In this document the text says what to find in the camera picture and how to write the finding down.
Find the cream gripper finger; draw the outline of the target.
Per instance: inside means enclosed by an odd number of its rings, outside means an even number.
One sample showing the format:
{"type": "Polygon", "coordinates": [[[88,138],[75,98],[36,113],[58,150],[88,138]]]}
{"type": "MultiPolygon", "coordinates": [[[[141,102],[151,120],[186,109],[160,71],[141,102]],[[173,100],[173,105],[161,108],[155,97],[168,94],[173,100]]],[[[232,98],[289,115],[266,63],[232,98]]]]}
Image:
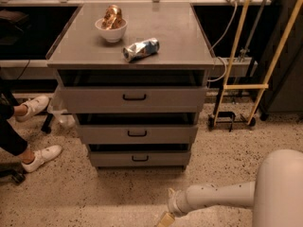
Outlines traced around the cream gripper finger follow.
{"type": "Polygon", "coordinates": [[[175,221],[175,216],[170,212],[164,212],[155,227],[170,227],[175,221]]]}

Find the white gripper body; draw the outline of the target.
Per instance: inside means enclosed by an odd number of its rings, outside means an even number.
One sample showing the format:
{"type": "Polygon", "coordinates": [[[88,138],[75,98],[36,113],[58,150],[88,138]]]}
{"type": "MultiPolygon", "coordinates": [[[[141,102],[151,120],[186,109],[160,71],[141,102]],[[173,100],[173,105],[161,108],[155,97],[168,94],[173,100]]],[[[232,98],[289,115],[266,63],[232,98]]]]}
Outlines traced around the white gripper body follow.
{"type": "Polygon", "coordinates": [[[168,209],[174,216],[180,218],[188,214],[186,192],[168,189],[168,209]]]}

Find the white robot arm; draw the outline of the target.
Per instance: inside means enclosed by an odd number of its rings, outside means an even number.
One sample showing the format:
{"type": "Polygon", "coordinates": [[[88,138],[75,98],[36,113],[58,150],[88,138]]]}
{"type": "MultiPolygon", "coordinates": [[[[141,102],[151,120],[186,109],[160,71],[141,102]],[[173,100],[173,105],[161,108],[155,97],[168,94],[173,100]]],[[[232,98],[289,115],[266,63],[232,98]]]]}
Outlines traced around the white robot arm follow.
{"type": "Polygon", "coordinates": [[[252,182],[170,189],[168,210],[156,227],[170,227],[192,211],[218,205],[252,209],[253,227],[303,227],[303,152],[279,149],[269,153],[252,182]]]}

